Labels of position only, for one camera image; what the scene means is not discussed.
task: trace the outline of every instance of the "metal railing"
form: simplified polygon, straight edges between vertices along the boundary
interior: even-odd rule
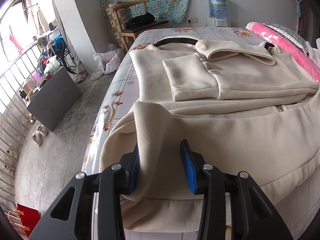
[[[0,75],[0,205],[4,210],[15,207],[15,171],[31,125],[19,90],[23,90],[25,79],[36,72],[40,53],[37,41],[33,42]]]

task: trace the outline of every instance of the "pink blanket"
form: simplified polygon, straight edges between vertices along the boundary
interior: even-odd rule
[[[286,38],[282,37],[280,34],[262,23],[252,22],[247,24],[246,28],[264,38],[266,41],[280,46],[285,52],[291,53],[299,65],[307,70],[318,83],[320,82],[320,69]]]

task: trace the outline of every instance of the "gray floral pillow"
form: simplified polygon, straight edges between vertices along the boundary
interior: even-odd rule
[[[306,41],[299,34],[280,24],[275,23],[267,26],[279,33],[281,36],[291,41],[294,45],[301,49],[304,52],[304,54],[307,54]]]

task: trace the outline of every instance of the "blue water bottle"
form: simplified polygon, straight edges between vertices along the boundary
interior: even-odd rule
[[[209,17],[227,20],[227,0],[209,0]]]

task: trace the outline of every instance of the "floor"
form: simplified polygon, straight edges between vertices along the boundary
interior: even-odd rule
[[[83,96],[53,132],[42,137],[40,147],[31,139],[39,122],[29,130],[19,156],[15,176],[15,202],[37,209],[41,215],[63,187],[81,171],[88,139],[115,72],[78,85]]]

